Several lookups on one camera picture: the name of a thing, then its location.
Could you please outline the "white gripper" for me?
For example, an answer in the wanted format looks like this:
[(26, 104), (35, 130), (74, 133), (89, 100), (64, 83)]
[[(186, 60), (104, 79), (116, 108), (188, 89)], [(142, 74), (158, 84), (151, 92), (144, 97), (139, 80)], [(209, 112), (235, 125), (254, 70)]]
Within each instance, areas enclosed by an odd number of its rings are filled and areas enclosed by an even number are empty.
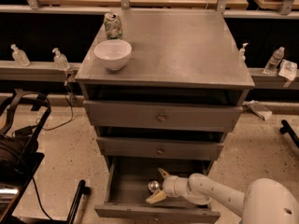
[(184, 197), (189, 191), (189, 181), (186, 177), (170, 175), (163, 168), (158, 169), (164, 178), (163, 190), (156, 190), (146, 200), (147, 203), (153, 204), (163, 201), (166, 197)]

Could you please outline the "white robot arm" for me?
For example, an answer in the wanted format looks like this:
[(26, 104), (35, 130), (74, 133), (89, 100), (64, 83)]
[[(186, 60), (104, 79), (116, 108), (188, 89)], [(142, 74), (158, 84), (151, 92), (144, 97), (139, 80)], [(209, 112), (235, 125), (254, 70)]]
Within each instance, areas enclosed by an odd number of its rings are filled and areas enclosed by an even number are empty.
[(260, 178), (250, 183), (245, 192), (218, 183), (206, 175), (189, 177), (170, 175), (159, 168), (164, 182), (151, 181), (147, 203), (167, 197), (182, 197), (190, 203), (208, 204), (212, 199), (241, 218), (242, 224), (299, 224), (299, 203), (292, 193), (277, 181)]

